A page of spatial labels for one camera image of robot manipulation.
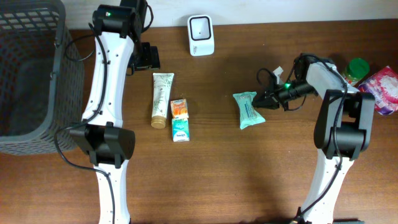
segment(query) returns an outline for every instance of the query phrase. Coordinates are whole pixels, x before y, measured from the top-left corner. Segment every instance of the white wall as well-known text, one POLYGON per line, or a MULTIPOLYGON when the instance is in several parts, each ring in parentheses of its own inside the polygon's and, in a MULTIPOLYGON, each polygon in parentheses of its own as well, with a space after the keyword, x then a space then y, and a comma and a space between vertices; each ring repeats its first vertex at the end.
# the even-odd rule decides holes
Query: white wall
MULTIPOLYGON (((87 29, 100 4, 120 0, 62 0, 69 29, 87 29)), ((186 26, 187 17, 208 14, 214 25, 263 22, 398 18, 398 0, 147 0, 154 27, 186 26)))

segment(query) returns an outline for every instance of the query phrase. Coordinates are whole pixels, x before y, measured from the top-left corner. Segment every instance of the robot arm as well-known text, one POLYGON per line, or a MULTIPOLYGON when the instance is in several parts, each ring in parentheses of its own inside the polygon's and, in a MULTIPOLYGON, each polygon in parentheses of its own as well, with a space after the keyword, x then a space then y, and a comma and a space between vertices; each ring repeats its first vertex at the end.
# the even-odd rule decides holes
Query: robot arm
POLYGON ((90 98, 82 120, 99 113, 86 126, 70 134, 90 157, 95 169, 109 174, 110 183, 97 173, 100 224, 130 223, 126 202, 126 171, 135 145, 134 131, 123 129, 122 97, 126 70, 160 68, 156 47, 141 43, 147 9, 146 0, 122 0, 120 7, 100 5, 93 13, 94 30, 104 47, 107 61, 96 40, 96 61, 90 98), (104 63, 107 65, 106 90, 103 93, 104 63), (101 97, 104 103, 98 108, 101 97))
MULTIPOLYGON (((331 60, 321 60, 337 72, 336 66, 331 60)), ((336 129, 337 145, 342 153, 343 162, 341 170, 333 184, 330 185, 340 162, 333 144, 332 129, 344 88, 341 80, 330 72, 318 57, 299 57, 295 60, 294 70, 296 80, 285 83, 285 85, 278 85, 274 82, 264 95, 253 102, 253 106, 277 109, 279 105, 282 105, 285 110, 289 110, 288 102, 290 100, 307 94, 315 93, 323 99, 314 130, 314 141, 318 148, 317 167, 307 199, 298 211, 299 218, 296 223, 333 223, 333 210, 344 177, 354 160, 358 158, 359 153, 369 145, 374 97, 372 94, 361 93, 348 85, 348 96, 340 112, 336 129), (352 123, 343 121, 342 112, 347 113, 355 121, 352 123), (325 196, 309 208, 324 194, 329 185, 330 188, 325 196)))

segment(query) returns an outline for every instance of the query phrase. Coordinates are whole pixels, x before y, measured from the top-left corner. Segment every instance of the wooden table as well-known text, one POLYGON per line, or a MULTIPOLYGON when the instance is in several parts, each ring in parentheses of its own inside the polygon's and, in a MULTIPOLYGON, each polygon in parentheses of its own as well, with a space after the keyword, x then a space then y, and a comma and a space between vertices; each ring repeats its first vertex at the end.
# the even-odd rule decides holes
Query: wooden table
MULTIPOLYGON (((286 77, 300 52, 331 57, 340 70, 355 57, 371 73, 398 71, 398 20, 296 22, 215 26, 213 55, 192 57, 186 27, 153 28, 142 35, 158 46, 162 69, 174 72, 170 98, 186 98, 190 142, 172 141, 170 118, 150 126, 152 71, 126 78, 124 128, 136 133, 127 171, 127 203, 135 223, 239 223, 293 217, 307 196, 316 166, 313 129, 321 99, 302 110, 259 109, 267 120, 239 129, 233 93, 258 91, 259 68, 279 65, 286 77)), ((88 31, 74 31, 74 37, 88 31)), ((82 55, 93 41, 78 44, 82 55)), ((94 58, 85 62, 85 102, 94 58)), ((335 218, 367 223, 398 220, 398 113, 375 113, 371 143, 347 175, 335 218)), ((90 166, 79 149, 73 162, 90 166)), ((1 223, 98 223, 94 173, 66 165, 57 154, 0 155, 1 223)))

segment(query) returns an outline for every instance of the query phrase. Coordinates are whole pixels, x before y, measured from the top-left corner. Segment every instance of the gray plastic basket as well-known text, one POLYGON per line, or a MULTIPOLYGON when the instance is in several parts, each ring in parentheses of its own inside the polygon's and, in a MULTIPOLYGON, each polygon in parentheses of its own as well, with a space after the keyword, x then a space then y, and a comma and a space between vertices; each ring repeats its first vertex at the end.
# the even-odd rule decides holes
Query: gray plastic basket
MULTIPOLYGON (((0 152, 55 152, 55 131, 81 120, 84 66, 63 57, 69 41, 61 1, 0 2, 0 152)), ((58 141, 76 147, 66 132, 58 141)))

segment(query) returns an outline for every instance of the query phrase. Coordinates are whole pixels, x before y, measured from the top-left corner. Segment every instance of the green jar lid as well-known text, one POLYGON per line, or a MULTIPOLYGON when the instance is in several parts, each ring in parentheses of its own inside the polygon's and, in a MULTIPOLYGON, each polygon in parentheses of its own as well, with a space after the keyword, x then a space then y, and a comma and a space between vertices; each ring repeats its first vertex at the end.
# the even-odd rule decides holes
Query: green jar lid
POLYGON ((354 78, 361 79, 365 77, 370 71, 369 64, 361 59, 361 58, 354 58, 349 62, 347 66, 347 72, 354 78))

